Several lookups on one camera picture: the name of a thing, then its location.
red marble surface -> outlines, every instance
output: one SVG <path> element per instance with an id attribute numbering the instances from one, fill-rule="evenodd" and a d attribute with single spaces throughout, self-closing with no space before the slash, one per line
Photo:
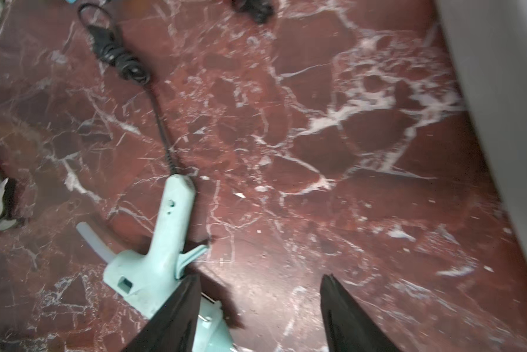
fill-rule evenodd
<path id="1" fill-rule="evenodd" d="M 325 351 L 335 276 L 402 351 L 527 351 L 527 265 L 429 0 L 115 0 L 155 74 L 197 199 L 193 270 L 244 350 Z M 147 97 L 97 63 L 75 6 L 14 0 L 0 29 L 0 348 L 118 351 L 144 320 L 75 230 L 146 251 L 167 176 Z"/>

black object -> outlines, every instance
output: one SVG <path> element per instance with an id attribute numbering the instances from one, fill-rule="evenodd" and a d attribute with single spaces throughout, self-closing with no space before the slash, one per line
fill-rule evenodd
<path id="1" fill-rule="evenodd" d="M 188 275 L 122 352 L 191 352 L 200 304 L 199 275 Z"/>
<path id="2" fill-rule="evenodd" d="M 232 0 L 232 7 L 238 12 L 247 12 L 256 23 L 267 22 L 273 15 L 273 7 L 267 0 Z"/>
<path id="3" fill-rule="evenodd" d="M 109 27 L 105 28 L 86 23 L 83 18 L 83 11 L 85 9 L 96 9 L 100 11 L 108 19 Z M 98 60 L 116 68 L 119 76 L 122 79 L 133 81 L 144 88 L 146 95 L 152 103 L 152 109 L 154 110 L 154 115 L 156 116 L 156 124 L 158 127 L 158 132 L 160 133 L 161 142 L 164 145 L 165 158 L 166 162 L 168 163 L 169 174 L 173 175 L 178 173 L 177 167 L 175 166 L 172 159 L 169 137 L 164 125 L 161 122 L 161 113 L 156 96 L 154 95 L 154 92 L 152 92 L 152 87 L 150 86 L 150 73 L 146 67 L 124 47 L 119 28 L 107 10 L 97 4 L 85 3 L 78 7 L 77 17 L 87 28 L 88 32 L 93 38 L 92 50 Z"/>
<path id="4" fill-rule="evenodd" d="M 330 352 L 400 352 L 333 275 L 322 277 L 320 308 Z"/>

black power cord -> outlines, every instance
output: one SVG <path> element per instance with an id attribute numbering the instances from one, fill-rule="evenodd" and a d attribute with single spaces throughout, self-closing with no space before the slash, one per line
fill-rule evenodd
<path id="1" fill-rule="evenodd" d="M 105 28 L 86 23 L 83 18 L 83 11 L 85 9 L 95 9 L 100 11 L 109 20 L 109 27 Z M 160 107 L 150 85 L 150 73 L 146 67 L 124 47 L 119 28 L 107 10 L 97 4 L 85 3 L 81 4 L 77 9 L 77 17 L 80 19 L 82 25 L 87 28 L 93 38 L 92 50 L 98 60 L 114 67 L 122 79 L 138 84 L 146 92 L 146 95 L 152 103 L 152 109 L 156 117 L 156 124 L 158 131 L 160 132 L 160 139 L 164 145 L 169 174 L 173 175 L 178 173 L 177 167 L 172 159 L 169 137 L 161 121 Z"/>
<path id="2" fill-rule="evenodd" d="M 238 12 L 249 13 L 258 24 L 267 22 L 274 13 L 268 0 L 232 0 L 232 8 Z"/>

gray wall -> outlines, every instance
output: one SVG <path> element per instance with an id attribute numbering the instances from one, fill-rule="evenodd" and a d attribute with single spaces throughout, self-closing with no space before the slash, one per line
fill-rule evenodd
<path id="1" fill-rule="evenodd" d="M 527 258 L 527 0 L 437 0 L 471 117 Z"/>

glue gun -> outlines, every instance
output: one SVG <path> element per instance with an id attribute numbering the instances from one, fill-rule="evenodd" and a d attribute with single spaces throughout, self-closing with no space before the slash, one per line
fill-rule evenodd
<path id="1" fill-rule="evenodd" d="M 182 253 L 194 199 L 195 187 L 189 177 L 179 174 L 168 177 L 146 255 L 132 250 L 115 255 L 86 222 L 76 226 L 92 249 L 107 262 L 103 281 L 148 319 L 179 286 L 187 264 L 208 250 L 202 244 Z M 193 352 L 234 351 L 221 306 L 208 296 L 201 298 Z"/>

